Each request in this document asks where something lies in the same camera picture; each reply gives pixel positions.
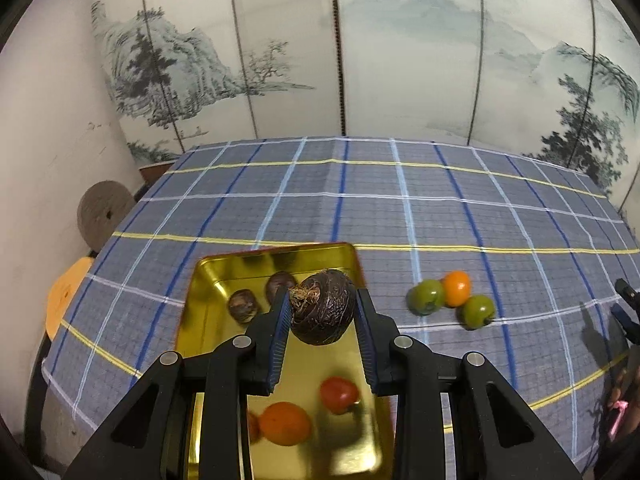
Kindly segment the person's right hand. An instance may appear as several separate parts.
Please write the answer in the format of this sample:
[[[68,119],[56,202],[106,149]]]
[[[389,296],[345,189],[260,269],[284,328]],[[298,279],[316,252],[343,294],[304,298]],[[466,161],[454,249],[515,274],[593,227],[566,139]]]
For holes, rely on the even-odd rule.
[[[622,368],[612,383],[611,390],[606,398],[605,406],[607,408],[612,408],[613,405],[623,396],[623,384],[626,376],[627,370],[626,368]]]

